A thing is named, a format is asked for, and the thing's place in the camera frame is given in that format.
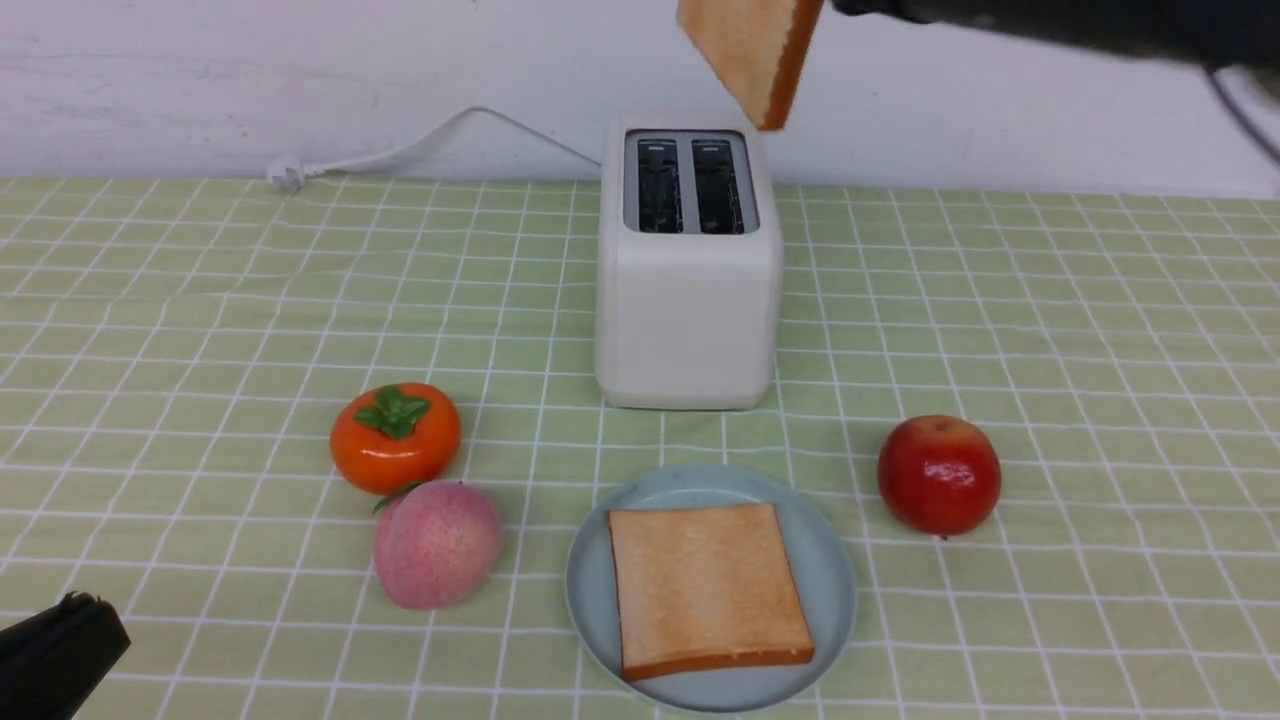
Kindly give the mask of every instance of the light blue plate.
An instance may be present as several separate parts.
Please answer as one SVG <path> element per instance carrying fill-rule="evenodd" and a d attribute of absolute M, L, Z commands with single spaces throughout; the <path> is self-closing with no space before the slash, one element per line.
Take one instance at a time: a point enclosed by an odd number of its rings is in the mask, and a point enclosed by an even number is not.
<path fill-rule="evenodd" d="M 772 502 L 800 602 L 817 644 L 808 665 L 685 673 L 622 683 L 617 585 L 609 543 L 611 509 L 708 507 Z M 809 689 L 829 670 L 854 629 L 858 592 L 845 543 L 822 512 L 782 483 L 727 465 L 668 466 L 641 475 L 595 506 L 573 537 L 564 571 L 570 618 L 596 662 L 660 706 L 701 715 L 767 710 Z"/>

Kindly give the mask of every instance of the fake fruit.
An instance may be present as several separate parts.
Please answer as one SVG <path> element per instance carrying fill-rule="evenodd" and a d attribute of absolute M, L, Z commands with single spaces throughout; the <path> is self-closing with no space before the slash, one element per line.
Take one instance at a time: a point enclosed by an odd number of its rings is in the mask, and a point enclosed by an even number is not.
<path fill-rule="evenodd" d="M 947 415 L 893 428 L 877 466 L 881 497 L 904 525 L 931 536 L 975 529 L 1000 500 L 1000 459 L 972 423 Z"/>
<path fill-rule="evenodd" d="M 383 511 L 374 565 L 392 602 L 435 610 L 480 589 L 502 548 L 502 518 L 485 493 L 462 483 L 425 483 Z"/>
<path fill-rule="evenodd" d="M 444 392 L 425 383 L 371 389 L 351 401 L 329 432 L 338 473 L 380 496 L 435 479 L 462 446 L 462 419 Z"/>

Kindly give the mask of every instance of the toast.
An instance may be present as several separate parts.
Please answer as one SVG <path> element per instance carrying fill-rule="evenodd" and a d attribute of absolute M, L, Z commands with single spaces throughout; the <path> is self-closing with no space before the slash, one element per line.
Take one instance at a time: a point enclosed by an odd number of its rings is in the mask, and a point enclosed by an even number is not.
<path fill-rule="evenodd" d="M 823 0 L 680 0 L 676 23 L 759 131 L 791 114 Z"/>
<path fill-rule="evenodd" d="M 773 505 L 611 510 L 609 538 L 625 682 L 813 660 Z"/>

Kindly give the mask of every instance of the apple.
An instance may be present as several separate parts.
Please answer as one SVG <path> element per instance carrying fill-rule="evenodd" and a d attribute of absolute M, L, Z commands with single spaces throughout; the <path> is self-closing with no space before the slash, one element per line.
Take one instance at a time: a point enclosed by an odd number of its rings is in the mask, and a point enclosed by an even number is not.
<path fill-rule="evenodd" d="M 948 415 L 910 418 L 893 428 L 876 470 L 893 518 L 943 539 L 975 529 L 1000 500 L 996 448 L 977 425 Z"/>

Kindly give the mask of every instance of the peach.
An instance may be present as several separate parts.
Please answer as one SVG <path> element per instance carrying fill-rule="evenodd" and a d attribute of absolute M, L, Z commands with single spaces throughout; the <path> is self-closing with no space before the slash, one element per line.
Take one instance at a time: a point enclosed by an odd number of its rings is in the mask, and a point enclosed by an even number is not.
<path fill-rule="evenodd" d="M 383 510 L 374 566 L 392 602 L 436 610 L 479 591 L 502 550 L 502 516 L 489 496 L 462 483 L 433 482 Z"/>

